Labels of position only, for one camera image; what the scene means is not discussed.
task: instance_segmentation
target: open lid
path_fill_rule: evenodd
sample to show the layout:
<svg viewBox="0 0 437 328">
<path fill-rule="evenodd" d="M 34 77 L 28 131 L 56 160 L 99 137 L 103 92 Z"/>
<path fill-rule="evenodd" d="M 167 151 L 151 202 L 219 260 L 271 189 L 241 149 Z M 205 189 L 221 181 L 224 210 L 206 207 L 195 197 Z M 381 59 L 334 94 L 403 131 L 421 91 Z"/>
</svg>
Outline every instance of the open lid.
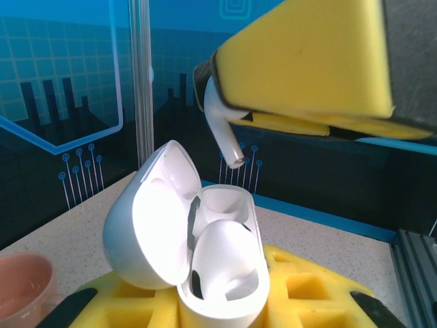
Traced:
<svg viewBox="0 0 437 328">
<path fill-rule="evenodd" d="M 179 285 L 190 271 L 188 216 L 201 191 L 199 173 L 185 149 L 172 140 L 155 151 L 137 175 L 141 181 L 132 204 L 137 242 L 155 274 Z"/>
</svg>

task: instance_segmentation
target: yellow foam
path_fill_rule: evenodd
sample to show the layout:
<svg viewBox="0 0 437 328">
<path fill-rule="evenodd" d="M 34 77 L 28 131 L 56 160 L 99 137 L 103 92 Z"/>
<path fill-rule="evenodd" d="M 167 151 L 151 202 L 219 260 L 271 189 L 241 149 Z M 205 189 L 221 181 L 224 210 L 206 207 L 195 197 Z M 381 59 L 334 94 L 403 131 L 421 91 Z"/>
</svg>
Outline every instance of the yellow foam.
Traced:
<svg viewBox="0 0 437 328">
<path fill-rule="evenodd" d="M 377 328 L 349 292 L 370 289 L 315 263 L 264 245 L 270 293 L 252 328 Z M 70 328 L 180 328 L 176 288 L 142 290 L 114 272 L 79 288 L 96 288 Z"/>
<path fill-rule="evenodd" d="M 285 0 L 216 54 L 233 105 L 389 118 L 393 112 L 382 3 Z"/>
<path fill-rule="evenodd" d="M 329 135 L 329 127 L 324 124 L 288 118 L 286 116 L 271 115 L 267 113 L 252 113 L 252 121 L 230 120 L 231 123 L 245 126 L 264 128 L 272 131 L 284 133 L 294 133 L 298 135 Z"/>
</svg>

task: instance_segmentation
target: white charging case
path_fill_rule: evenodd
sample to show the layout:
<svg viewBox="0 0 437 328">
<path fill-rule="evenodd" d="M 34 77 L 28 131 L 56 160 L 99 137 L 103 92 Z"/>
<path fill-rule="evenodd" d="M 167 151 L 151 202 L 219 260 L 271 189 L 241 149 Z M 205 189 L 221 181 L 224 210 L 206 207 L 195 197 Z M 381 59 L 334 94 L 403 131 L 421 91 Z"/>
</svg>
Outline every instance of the white charging case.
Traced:
<svg viewBox="0 0 437 328">
<path fill-rule="evenodd" d="M 225 300 L 209 301 L 193 293 L 191 260 L 193 249 L 202 252 L 196 248 L 202 232 L 217 220 L 244 224 L 259 258 L 247 278 L 229 283 Z M 267 301 L 270 278 L 251 194 L 223 184 L 202 188 L 191 158 L 176 141 L 156 150 L 117 198 L 104 223 L 103 245 L 113 270 L 129 284 L 177 287 L 182 327 L 249 327 Z"/>
</svg>

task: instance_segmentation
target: countertop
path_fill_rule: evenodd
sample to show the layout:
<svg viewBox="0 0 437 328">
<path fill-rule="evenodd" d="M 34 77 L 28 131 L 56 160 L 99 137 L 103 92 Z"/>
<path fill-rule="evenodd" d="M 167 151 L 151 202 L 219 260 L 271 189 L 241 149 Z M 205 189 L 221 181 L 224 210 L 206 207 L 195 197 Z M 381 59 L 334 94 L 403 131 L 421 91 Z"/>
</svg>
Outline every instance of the countertop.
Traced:
<svg viewBox="0 0 437 328">
<path fill-rule="evenodd" d="M 102 248 L 104 219 L 133 174 L 113 184 L 9 247 L 0 256 L 37 251 L 54 263 L 59 292 L 108 273 Z M 265 208 L 256 208 L 263 243 L 311 260 L 372 289 L 406 322 L 389 245 Z"/>
</svg>

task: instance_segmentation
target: white earbud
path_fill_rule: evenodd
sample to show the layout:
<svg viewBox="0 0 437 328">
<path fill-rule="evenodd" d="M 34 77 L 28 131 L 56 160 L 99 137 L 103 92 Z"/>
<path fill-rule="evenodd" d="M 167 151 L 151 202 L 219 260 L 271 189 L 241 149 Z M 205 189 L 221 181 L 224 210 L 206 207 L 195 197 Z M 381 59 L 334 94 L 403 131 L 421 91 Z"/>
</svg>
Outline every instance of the white earbud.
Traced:
<svg viewBox="0 0 437 328">
<path fill-rule="evenodd" d="M 201 233 L 193 253 L 192 270 L 200 279 L 206 301 L 226 301 L 229 283 L 249 276 L 259 263 L 255 237 L 241 223 L 218 220 Z"/>
<path fill-rule="evenodd" d="M 208 122 L 228 166 L 232 169 L 236 169 L 243 165 L 244 155 L 226 119 L 239 120 L 249 112 L 226 107 L 217 93 L 217 88 L 212 77 L 208 79 L 208 83 L 206 84 L 203 110 L 205 111 L 206 122 Z"/>
</svg>

